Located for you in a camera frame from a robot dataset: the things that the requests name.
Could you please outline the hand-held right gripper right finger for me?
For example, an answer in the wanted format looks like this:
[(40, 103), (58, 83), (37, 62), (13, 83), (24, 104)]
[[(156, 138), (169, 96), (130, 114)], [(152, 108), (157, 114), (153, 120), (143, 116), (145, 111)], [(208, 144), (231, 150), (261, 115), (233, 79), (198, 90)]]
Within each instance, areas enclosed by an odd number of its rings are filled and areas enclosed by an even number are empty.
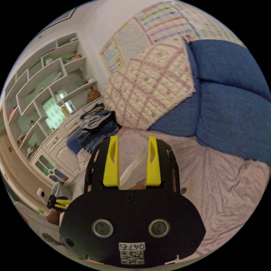
[(157, 138), (155, 136), (149, 136), (146, 187), (159, 187), (160, 185), (161, 174)]

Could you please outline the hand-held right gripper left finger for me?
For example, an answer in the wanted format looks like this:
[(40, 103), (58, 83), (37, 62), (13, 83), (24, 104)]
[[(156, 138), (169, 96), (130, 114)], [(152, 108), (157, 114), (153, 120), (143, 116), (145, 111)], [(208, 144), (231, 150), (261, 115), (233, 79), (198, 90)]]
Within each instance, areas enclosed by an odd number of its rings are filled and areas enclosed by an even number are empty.
[(103, 185), (106, 188), (120, 189), (118, 136), (111, 136), (106, 156)]

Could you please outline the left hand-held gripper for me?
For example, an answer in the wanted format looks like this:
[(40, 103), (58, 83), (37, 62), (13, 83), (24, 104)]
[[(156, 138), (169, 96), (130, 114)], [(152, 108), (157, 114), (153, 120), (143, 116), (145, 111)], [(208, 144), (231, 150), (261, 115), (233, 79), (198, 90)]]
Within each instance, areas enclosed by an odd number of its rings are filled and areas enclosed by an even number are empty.
[(71, 200), (56, 199), (55, 195), (50, 195), (47, 202), (47, 208), (56, 210), (66, 210), (71, 202), (72, 202)]

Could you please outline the person's left hand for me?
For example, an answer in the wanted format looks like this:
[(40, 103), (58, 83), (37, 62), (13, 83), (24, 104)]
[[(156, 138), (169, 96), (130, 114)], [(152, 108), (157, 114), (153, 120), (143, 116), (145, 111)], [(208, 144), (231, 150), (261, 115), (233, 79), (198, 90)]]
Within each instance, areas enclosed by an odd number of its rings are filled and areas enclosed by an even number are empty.
[(55, 209), (50, 209), (49, 214), (47, 215), (47, 220), (49, 223), (59, 226), (60, 224), (60, 216), (63, 211), (57, 211)]

